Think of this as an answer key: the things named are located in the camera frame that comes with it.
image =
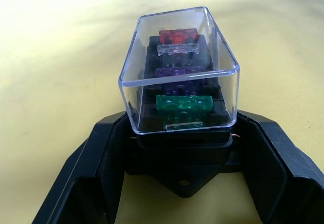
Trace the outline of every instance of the purple fuse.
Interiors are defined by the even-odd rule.
[[[166,76],[179,76],[181,74],[204,72],[205,68],[202,66],[193,67],[176,67],[176,68],[157,68],[155,76],[157,78]],[[196,95],[197,89],[205,80],[189,80],[161,84],[161,88],[165,95],[168,96],[190,96]]]

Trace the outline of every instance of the plastic housing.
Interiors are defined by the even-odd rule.
[[[139,18],[118,85],[137,134],[230,127],[239,64],[206,7]]]

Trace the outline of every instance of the red fuse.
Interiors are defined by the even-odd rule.
[[[196,28],[160,30],[159,37],[162,44],[196,43],[198,40],[198,31]]]

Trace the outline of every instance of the yellow surface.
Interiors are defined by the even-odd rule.
[[[0,0],[0,223],[30,223],[104,116],[139,16],[207,6],[241,65],[239,108],[324,171],[324,0]],[[117,223],[260,223],[241,173],[190,199],[126,176]]]

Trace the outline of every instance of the transparent plastic cover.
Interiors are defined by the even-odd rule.
[[[205,7],[139,18],[119,77],[137,134],[230,127],[239,65]]]

